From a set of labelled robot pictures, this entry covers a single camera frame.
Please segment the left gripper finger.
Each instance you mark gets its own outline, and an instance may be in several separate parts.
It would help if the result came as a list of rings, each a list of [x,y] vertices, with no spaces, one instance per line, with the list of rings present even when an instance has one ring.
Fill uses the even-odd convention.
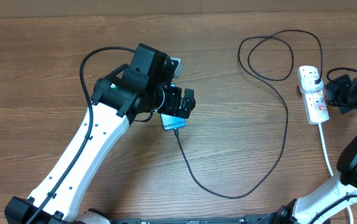
[[[182,98],[181,108],[185,110],[192,110],[195,105],[195,92],[192,89],[186,88],[184,91],[184,97]]]
[[[193,109],[194,105],[181,105],[178,110],[177,116],[179,118],[188,119]]]

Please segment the Samsung Galaxy smartphone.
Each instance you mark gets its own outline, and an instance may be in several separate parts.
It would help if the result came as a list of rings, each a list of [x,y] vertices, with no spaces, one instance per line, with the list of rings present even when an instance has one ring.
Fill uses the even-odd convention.
[[[186,120],[176,116],[170,116],[166,114],[160,114],[162,126],[165,131],[170,131],[186,126]]]

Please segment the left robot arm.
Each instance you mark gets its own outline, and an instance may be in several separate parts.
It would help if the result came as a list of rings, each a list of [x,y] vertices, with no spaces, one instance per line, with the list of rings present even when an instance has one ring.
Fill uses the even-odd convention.
[[[196,104],[194,91],[172,86],[183,70],[181,59],[144,44],[131,52],[131,62],[98,79],[92,93],[85,86],[85,64],[80,65],[88,105],[85,117],[48,176],[27,198],[10,199],[4,211],[8,223],[112,223],[95,209],[78,213],[110,149],[139,114],[190,116]]]

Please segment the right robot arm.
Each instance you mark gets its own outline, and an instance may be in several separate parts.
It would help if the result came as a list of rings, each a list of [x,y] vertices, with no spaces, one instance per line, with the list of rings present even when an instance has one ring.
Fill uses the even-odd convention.
[[[335,106],[345,114],[357,110],[357,77],[344,74],[329,80],[321,88],[310,88],[309,66],[298,69],[308,123],[320,126],[327,120],[327,106]],[[260,223],[329,223],[330,217],[357,203],[357,135],[341,153],[336,173],[308,196],[294,199],[278,211],[266,215]]]

